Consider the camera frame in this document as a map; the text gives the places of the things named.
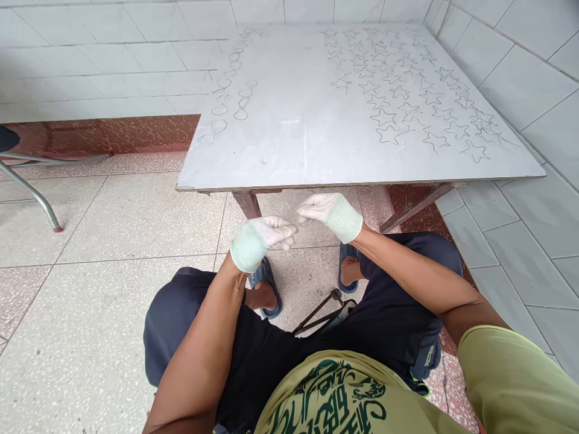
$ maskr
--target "yellow t-shirt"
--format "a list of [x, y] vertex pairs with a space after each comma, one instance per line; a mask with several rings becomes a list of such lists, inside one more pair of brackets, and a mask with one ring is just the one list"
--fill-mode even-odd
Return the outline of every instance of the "yellow t-shirt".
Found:
[[[507, 329], [478, 326], [458, 346], [467, 393], [489, 434], [579, 433], [579, 386]], [[320, 351], [281, 381], [256, 433], [468, 433], [383, 364]]]

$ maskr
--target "dark shorts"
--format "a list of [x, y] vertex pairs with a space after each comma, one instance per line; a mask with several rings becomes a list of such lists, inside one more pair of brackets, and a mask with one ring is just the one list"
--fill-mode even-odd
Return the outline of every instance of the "dark shorts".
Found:
[[[442, 235], [418, 232], [387, 236], [462, 275], [458, 250]], [[412, 387], [410, 372], [420, 372], [425, 364], [423, 349], [438, 343], [442, 323], [363, 255], [360, 267], [369, 280], [362, 301], [342, 324], [327, 332], [296, 338], [241, 306], [217, 423], [230, 432], [253, 430], [283, 377], [321, 350], [365, 354], [391, 368]], [[212, 272], [181, 268], [155, 296], [144, 331], [145, 370], [152, 385], [159, 385], [214, 276]]]

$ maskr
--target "green glove cuff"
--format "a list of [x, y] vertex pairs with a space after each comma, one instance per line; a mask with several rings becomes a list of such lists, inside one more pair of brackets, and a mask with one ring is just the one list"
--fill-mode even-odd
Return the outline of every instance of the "green glove cuff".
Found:
[[330, 228], [344, 244], [353, 241], [362, 230], [364, 218], [348, 200], [340, 195], [326, 216], [326, 226]]
[[246, 221], [231, 241], [231, 258], [243, 272], [253, 273], [259, 267], [269, 248], [251, 221]]

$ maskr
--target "person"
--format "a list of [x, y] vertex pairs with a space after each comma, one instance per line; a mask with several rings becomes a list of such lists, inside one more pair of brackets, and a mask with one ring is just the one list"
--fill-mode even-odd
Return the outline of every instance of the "person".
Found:
[[579, 386], [461, 277], [444, 237], [374, 232], [338, 193], [313, 195], [297, 213], [352, 247], [341, 248], [338, 279], [347, 290], [368, 279], [361, 302], [302, 339], [262, 320], [253, 309], [281, 308], [265, 255], [293, 245], [297, 227], [247, 221], [217, 273], [180, 269], [149, 308], [145, 370], [158, 389], [145, 434], [468, 432], [417, 393], [412, 375], [442, 325], [488, 433], [579, 432]]

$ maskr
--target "white glove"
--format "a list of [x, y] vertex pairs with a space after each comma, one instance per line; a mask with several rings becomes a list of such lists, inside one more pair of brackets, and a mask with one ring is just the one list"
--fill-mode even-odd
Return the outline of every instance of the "white glove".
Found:
[[284, 250], [294, 245], [297, 227], [277, 216], [258, 217], [246, 221], [231, 241], [231, 258], [243, 272], [255, 272], [270, 248], [277, 243]]
[[296, 210], [300, 225], [321, 221], [344, 244], [353, 241], [362, 230], [364, 219], [342, 193], [321, 193], [310, 196]]

